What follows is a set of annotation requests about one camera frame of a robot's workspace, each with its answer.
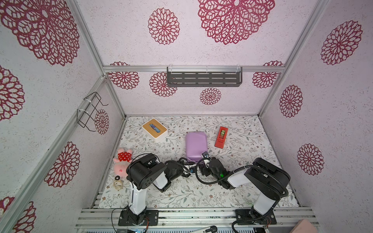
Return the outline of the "pink wrapping paper sheet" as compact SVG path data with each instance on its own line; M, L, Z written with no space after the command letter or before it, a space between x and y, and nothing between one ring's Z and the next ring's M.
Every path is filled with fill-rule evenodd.
M189 132L185 136L186 158L190 162L198 162L202 154L208 151L207 135L204 132Z

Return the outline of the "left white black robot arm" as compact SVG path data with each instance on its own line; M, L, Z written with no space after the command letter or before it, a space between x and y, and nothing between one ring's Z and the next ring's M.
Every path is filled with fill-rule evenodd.
M141 154L127 168L126 179L131 184L129 211L135 216L145 214L148 187L154 185L160 192L171 187L172 181L180 176L189 177L190 169L180 162L161 162L155 154Z

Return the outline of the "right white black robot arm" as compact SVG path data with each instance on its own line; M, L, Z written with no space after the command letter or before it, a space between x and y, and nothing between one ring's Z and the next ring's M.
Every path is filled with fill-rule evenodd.
M205 182L196 178L206 185L219 184L224 189L235 189L244 184L251 183L259 191L260 195L251 208L251 214L255 216L266 216L270 214L279 201L288 196L287 186L291 180L290 175L283 169L272 163L256 158L252 164L245 165L234 171L228 171L216 157L202 158L197 162L196 169L207 169L207 174L216 178L213 182Z

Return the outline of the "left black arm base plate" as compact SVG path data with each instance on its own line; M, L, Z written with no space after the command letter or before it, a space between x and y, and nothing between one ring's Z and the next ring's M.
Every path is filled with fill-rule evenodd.
M119 226L157 226L159 219L158 210L144 210L135 215L129 208L123 209L119 216Z

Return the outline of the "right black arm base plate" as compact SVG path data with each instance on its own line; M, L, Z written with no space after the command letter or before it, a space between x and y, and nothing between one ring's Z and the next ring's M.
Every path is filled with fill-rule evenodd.
M238 225L276 225L273 209L265 214L260 214L254 209L237 209L235 210Z

